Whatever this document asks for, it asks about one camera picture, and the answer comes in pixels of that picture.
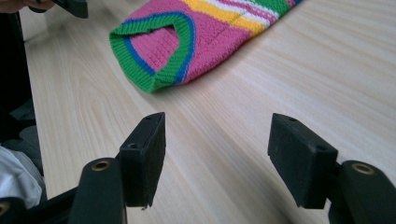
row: yellow stripe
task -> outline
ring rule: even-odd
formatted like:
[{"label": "yellow stripe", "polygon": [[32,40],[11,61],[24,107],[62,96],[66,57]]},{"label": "yellow stripe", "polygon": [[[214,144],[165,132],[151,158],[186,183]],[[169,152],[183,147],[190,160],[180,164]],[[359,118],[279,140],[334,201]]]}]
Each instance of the yellow stripe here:
[{"label": "yellow stripe", "polygon": [[206,1],[197,1],[197,0],[182,0],[182,1],[186,3],[194,11],[203,12],[219,21],[232,23],[231,26],[249,30],[251,32],[250,37],[259,34],[265,29],[265,24],[263,22],[248,19],[246,17],[241,16],[241,14],[237,12],[232,12],[218,8]]}]

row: striped knitted sock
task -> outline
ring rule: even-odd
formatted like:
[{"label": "striped knitted sock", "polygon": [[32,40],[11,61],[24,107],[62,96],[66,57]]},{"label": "striped knitted sock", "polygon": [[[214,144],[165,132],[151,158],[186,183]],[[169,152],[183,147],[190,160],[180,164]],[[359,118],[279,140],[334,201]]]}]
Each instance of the striped knitted sock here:
[{"label": "striped knitted sock", "polygon": [[151,0],[110,33],[143,91],[187,83],[226,60],[301,0]]}]

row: light wood surface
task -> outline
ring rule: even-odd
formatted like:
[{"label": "light wood surface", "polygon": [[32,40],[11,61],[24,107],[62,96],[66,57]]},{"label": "light wood surface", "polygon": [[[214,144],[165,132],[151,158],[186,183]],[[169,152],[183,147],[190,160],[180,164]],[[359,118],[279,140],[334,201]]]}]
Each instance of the light wood surface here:
[{"label": "light wood surface", "polygon": [[128,81],[108,41],[145,2],[88,1],[87,20],[57,6],[21,11],[50,197],[161,111],[154,205],[128,208],[129,223],[328,223],[328,210],[296,207],[270,162],[273,113],[299,119],[338,161],[371,163],[396,183],[395,1],[305,0],[216,69],[152,94]]}]

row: black clamp jaw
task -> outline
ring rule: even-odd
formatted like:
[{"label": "black clamp jaw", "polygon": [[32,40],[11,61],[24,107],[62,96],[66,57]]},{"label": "black clamp jaw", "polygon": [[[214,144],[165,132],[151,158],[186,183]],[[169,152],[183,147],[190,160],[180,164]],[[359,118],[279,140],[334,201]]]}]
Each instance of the black clamp jaw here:
[{"label": "black clamp jaw", "polygon": [[0,199],[0,223],[125,224],[125,206],[152,206],[165,156],[165,114],[143,118],[113,158],[86,164],[76,188],[26,209]]},{"label": "black clamp jaw", "polygon": [[274,114],[268,155],[298,206],[332,203],[332,224],[396,223],[396,189],[362,161],[336,162],[338,150],[299,120]]}]

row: blue stripe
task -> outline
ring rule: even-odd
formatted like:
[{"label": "blue stripe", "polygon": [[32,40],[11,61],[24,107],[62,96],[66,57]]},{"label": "blue stripe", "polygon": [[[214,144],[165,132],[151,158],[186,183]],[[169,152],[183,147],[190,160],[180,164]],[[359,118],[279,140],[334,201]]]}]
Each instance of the blue stripe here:
[{"label": "blue stripe", "polygon": [[128,36],[125,36],[124,38],[125,46],[131,52],[131,56],[134,58],[134,60],[137,62],[137,64],[140,65],[147,73],[149,73],[151,76],[155,75],[154,69],[152,69],[137,53],[136,49],[134,49],[134,46],[132,45],[130,39]]},{"label": "blue stripe", "polygon": [[[176,12],[164,12],[164,13],[154,13],[151,16],[145,17],[145,18],[140,18],[140,19],[131,19],[129,21],[125,21],[122,23],[122,25],[128,25],[131,23],[137,23],[141,21],[148,21],[154,18],[160,18],[160,17],[168,17],[168,16],[179,16],[183,18],[184,20],[187,21],[187,24],[190,26],[191,29],[191,39],[190,39],[190,47],[189,47],[189,53],[187,54],[186,59],[184,60],[183,64],[180,66],[179,70],[176,73],[174,84],[181,83],[187,75],[187,70],[189,68],[189,63],[191,61],[191,58],[194,53],[194,48],[195,48],[195,26],[192,21],[192,19],[187,16],[186,14],[176,11]],[[151,76],[155,75],[155,71],[138,55],[136,50],[134,49],[133,45],[129,41],[129,38],[124,37],[125,40],[125,45],[127,46],[128,50],[131,52],[132,57],[137,61],[138,64],[143,65],[142,68],[145,69]]]}]

